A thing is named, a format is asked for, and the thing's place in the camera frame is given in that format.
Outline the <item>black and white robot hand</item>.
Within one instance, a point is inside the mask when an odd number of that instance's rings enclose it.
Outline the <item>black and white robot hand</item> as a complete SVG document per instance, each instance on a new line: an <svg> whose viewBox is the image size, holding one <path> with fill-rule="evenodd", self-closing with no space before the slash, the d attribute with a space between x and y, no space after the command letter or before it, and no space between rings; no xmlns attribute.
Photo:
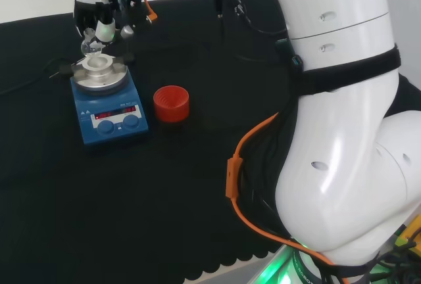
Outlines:
<svg viewBox="0 0 421 284"><path fill-rule="evenodd" d="M114 40L116 22L110 0L74 0L73 18L81 37L86 30L105 45Z"/></svg>

